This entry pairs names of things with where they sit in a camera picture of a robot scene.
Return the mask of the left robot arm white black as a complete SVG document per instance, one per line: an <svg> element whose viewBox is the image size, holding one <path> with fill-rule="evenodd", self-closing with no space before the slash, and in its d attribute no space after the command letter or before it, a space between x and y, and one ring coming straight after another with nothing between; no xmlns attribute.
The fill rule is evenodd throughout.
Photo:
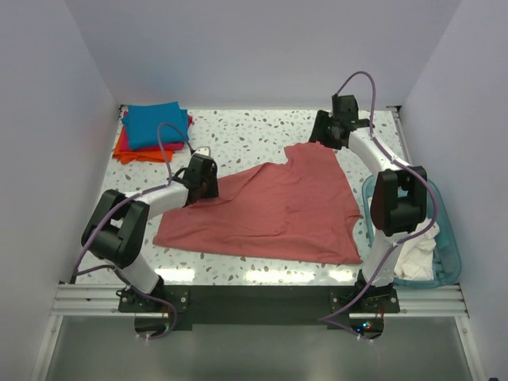
<svg viewBox="0 0 508 381"><path fill-rule="evenodd" d="M82 235L80 256L91 252L114 267L118 277L137 290L137 303L147 311L164 304L164 281L140 253L148 221L218 196L217 164L210 149L200 147L190 157L188 165L162 185L131 195L105 191Z"/></svg>

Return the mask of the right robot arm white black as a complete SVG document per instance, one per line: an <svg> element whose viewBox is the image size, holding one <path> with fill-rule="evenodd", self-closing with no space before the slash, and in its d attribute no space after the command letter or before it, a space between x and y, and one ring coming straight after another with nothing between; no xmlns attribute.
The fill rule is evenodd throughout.
<svg viewBox="0 0 508 381"><path fill-rule="evenodd" d="M427 172L422 166L409 165L375 136L371 122L359 118L352 95L335 94L332 110L317 112L310 141L336 150L349 149L375 179L370 206L375 238L362 269L367 284L353 293L359 310L373 311L382 301L377 287L393 283L402 244L418 232L418 225L427 217L428 196L433 193Z"/></svg>

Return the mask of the blue folded t-shirt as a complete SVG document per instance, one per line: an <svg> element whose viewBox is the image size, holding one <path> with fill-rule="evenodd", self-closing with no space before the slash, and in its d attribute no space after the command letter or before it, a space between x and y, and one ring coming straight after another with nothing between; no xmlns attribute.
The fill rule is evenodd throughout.
<svg viewBox="0 0 508 381"><path fill-rule="evenodd" d="M188 113L178 102L127 107L122 124L131 150L183 143L188 138Z"/></svg>

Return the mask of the orange folded t-shirt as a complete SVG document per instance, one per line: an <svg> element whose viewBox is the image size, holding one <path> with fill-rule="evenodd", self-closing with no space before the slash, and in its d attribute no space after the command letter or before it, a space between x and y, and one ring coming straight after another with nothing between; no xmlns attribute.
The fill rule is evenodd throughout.
<svg viewBox="0 0 508 381"><path fill-rule="evenodd" d="M138 162L152 162L163 163L164 155L157 147L153 150L131 150L129 147L129 140L125 132L125 128L121 128L120 136L115 145L112 158L119 161L121 164L128 164L133 161Z"/></svg>

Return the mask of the white t-shirt in bin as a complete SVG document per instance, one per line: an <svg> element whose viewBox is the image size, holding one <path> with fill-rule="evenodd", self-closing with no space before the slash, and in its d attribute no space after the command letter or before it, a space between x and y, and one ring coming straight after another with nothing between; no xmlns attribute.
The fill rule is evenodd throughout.
<svg viewBox="0 0 508 381"><path fill-rule="evenodd" d="M367 198L367 223L373 228L374 237L371 252L364 262L367 265L367 280L371 278L375 269L379 266L393 243L400 239L401 234L396 233L393 237L386 237L374 225L370 215L372 197ZM383 265L384 268L393 268L393 277L405 281L431 281L434 280L433 274L433 251L437 246L436 237L440 232L439 225L434 222L433 225L422 235L406 241L390 254Z"/></svg>

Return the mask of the teal transparent plastic bin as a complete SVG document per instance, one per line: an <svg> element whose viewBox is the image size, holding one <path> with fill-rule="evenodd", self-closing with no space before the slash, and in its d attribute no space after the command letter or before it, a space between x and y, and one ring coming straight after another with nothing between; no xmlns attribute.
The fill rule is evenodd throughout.
<svg viewBox="0 0 508 381"><path fill-rule="evenodd" d="M454 284L461 273L461 258L441 194L433 182L429 182L436 195L438 215L436 222L440 232L437 234L437 246L433 251L433 274L431 281L405 281L394 279L394 284L414 289L431 289Z"/></svg>

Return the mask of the salmon pink t-shirt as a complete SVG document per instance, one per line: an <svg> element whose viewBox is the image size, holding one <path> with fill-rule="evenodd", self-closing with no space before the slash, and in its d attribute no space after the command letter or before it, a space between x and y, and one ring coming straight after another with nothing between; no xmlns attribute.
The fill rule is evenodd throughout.
<svg viewBox="0 0 508 381"><path fill-rule="evenodd" d="M298 143L287 162L218 180L219 195L161 219L153 243L228 256L360 264L353 237L360 210L332 149Z"/></svg>

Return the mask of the magenta folded t-shirt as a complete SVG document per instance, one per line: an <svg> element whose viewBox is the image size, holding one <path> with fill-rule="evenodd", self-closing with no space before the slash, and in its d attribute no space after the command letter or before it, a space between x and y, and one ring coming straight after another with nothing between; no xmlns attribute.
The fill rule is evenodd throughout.
<svg viewBox="0 0 508 381"><path fill-rule="evenodd" d="M123 152L160 152L157 127L150 125L147 129L140 123L131 123L129 115L121 119L122 130L119 148ZM163 128L161 131L162 146L168 151L177 151L183 148L184 138L173 128Z"/></svg>

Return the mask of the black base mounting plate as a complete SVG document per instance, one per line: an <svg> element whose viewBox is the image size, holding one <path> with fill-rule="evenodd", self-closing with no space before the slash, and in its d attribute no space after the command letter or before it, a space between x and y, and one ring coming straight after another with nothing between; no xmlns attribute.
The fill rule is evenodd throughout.
<svg viewBox="0 0 508 381"><path fill-rule="evenodd" d="M190 331L196 325L317 325L349 327L379 337L387 314L400 312L393 287L370 289L360 300L358 286L165 286L159 300L128 288L116 292L118 310L134 314L135 330L154 337L165 329Z"/></svg>

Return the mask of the aluminium rail frame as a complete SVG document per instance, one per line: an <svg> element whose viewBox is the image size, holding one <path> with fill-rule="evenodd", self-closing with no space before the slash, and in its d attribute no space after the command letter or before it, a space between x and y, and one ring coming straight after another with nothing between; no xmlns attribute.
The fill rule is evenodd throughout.
<svg viewBox="0 0 508 381"><path fill-rule="evenodd" d="M119 284L78 284L58 286L51 314L55 316L106 317L119 315ZM431 290L398 289L401 311L396 318L467 318L459 286Z"/></svg>

